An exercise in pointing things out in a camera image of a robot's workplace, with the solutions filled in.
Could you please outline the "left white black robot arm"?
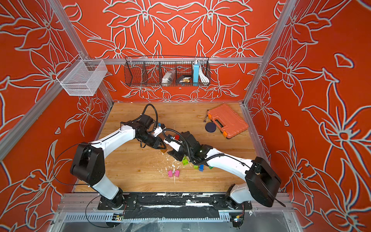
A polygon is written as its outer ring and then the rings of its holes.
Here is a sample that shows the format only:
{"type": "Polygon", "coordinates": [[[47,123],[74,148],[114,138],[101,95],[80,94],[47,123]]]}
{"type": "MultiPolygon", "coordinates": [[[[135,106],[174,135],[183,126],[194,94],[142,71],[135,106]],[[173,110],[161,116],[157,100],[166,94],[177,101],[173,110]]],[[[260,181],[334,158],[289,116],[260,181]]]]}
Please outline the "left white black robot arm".
{"type": "Polygon", "coordinates": [[[139,141],[141,148],[165,150],[166,145],[159,137],[164,128],[164,125],[158,123],[156,108],[149,103],[139,117],[121,122],[119,129],[115,132],[102,139],[79,144],[70,173],[98,192],[101,200],[105,201],[109,207],[119,209],[124,205],[123,191],[107,177],[105,159],[131,140],[139,141]]]}

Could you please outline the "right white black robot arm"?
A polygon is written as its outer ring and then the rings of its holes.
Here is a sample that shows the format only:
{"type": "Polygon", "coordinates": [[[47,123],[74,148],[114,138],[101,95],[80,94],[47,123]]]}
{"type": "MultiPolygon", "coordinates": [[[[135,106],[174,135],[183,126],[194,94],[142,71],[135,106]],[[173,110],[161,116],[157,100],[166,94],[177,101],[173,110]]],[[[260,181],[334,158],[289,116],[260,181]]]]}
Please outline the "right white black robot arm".
{"type": "Polygon", "coordinates": [[[236,203],[256,201],[265,207],[272,207],[281,185],[281,179],[270,164],[261,157],[243,159],[201,145],[190,132],[178,132],[165,128],[162,135],[173,148],[168,154],[182,161],[184,157],[196,166],[209,166],[233,174],[244,180],[243,184],[234,184],[228,190],[229,197],[236,203]]]}

